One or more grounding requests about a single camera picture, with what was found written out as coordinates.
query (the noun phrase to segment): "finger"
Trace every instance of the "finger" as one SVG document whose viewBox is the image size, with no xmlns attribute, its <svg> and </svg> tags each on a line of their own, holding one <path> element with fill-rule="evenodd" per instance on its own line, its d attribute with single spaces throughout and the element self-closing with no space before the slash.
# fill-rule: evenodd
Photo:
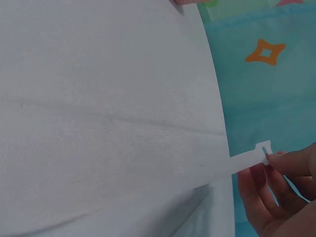
<svg viewBox="0 0 316 237">
<path fill-rule="evenodd" d="M 307 205 L 307 202 L 293 191 L 286 179 L 272 166 L 266 166 L 265 172 L 268 184 L 275 194 L 279 205 L 287 213 L 294 215 Z"/>
<path fill-rule="evenodd" d="M 288 176 L 316 176 L 316 143 L 282 156 L 269 155 L 269 163 L 279 173 Z"/>
<path fill-rule="evenodd" d="M 267 237 L 314 237 L 316 233 L 316 202 L 306 205 Z"/>
<path fill-rule="evenodd" d="M 288 179 L 296 186 L 303 197 L 309 201 L 316 199 L 316 183 L 311 176 L 288 177 Z"/>
<path fill-rule="evenodd" d="M 273 221 L 273 217 L 264 206 L 249 169 L 239 172 L 237 176 L 238 189 L 245 207 L 247 218 L 256 232 L 260 235 L 265 227 Z"/>
<path fill-rule="evenodd" d="M 266 180 L 264 165 L 258 164 L 251 167 L 250 174 L 253 178 L 259 197 L 266 209 L 276 218 L 282 218 L 286 216 L 284 210 L 279 207 L 273 199 L 272 193 L 270 192 L 269 185 Z"/>
</svg>

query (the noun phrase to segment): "white fabric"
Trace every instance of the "white fabric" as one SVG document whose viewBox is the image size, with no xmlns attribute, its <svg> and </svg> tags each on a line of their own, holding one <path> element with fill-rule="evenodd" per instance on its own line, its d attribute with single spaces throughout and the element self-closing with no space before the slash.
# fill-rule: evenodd
<svg viewBox="0 0 316 237">
<path fill-rule="evenodd" d="M 1 235 L 151 205 L 228 157 L 196 6 L 10 0 L 0 16 Z"/>
</svg>

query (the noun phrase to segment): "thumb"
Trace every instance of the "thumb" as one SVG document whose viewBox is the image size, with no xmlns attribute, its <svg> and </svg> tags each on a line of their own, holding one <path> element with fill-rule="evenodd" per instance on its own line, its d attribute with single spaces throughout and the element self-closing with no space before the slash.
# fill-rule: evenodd
<svg viewBox="0 0 316 237">
<path fill-rule="evenodd" d="M 270 165 L 288 176 L 313 176 L 316 180 L 316 143 L 300 151 L 269 155 Z"/>
</svg>

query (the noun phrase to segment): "hand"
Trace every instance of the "hand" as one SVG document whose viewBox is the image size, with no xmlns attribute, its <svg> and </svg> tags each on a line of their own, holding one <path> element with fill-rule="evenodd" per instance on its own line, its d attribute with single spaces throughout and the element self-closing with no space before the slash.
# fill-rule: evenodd
<svg viewBox="0 0 316 237">
<path fill-rule="evenodd" d="M 269 163 L 238 173 L 249 222 L 261 237 L 315 237 L 316 143 L 301 151 L 269 155 Z M 311 202 L 296 195 L 283 175 Z"/>
</svg>

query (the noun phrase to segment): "background fabric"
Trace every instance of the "background fabric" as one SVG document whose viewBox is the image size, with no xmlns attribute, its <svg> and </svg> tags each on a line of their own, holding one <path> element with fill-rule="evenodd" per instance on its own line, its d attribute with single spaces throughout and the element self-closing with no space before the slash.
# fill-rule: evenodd
<svg viewBox="0 0 316 237">
<path fill-rule="evenodd" d="M 205 23 L 218 77 L 231 156 L 271 140 L 296 150 L 316 141 L 316 4 L 288 4 Z M 284 45 L 276 65 L 263 42 Z M 233 176 L 237 237 L 256 236 Z"/>
</svg>

